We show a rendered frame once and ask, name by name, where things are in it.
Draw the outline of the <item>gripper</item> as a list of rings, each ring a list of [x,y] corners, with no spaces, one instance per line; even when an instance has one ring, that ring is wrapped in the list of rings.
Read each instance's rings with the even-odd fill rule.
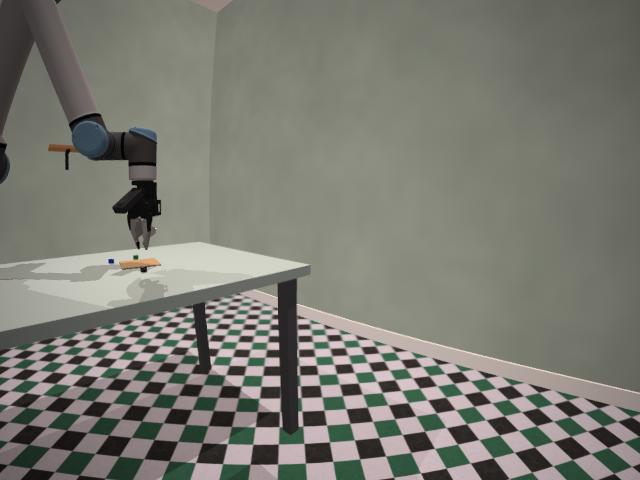
[[[143,234],[143,245],[147,250],[150,237],[156,233],[156,228],[151,225],[152,219],[154,216],[161,215],[161,200],[157,200],[157,182],[139,180],[132,181],[132,185],[144,188],[146,194],[128,211],[127,221],[137,249],[140,249],[138,237]],[[160,204],[160,212],[158,212],[158,204]]]

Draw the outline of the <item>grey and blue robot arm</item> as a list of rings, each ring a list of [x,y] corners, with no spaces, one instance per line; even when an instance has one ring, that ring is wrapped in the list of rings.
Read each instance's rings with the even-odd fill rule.
[[[60,1],[2,0],[0,4],[0,184],[10,171],[2,133],[34,42],[68,120],[75,149],[94,161],[129,160],[129,180],[156,180],[156,132],[141,127],[129,132],[107,130],[59,12]]]

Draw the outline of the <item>orange flat mat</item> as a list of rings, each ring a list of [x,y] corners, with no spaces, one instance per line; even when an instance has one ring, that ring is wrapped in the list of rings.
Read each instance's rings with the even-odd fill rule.
[[[122,270],[124,270],[124,269],[133,269],[133,268],[141,268],[141,267],[160,266],[161,265],[155,258],[140,259],[140,260],[130,260],[130,261],[120,261],[119,263],[120,263],[120,265],[122,267]]]

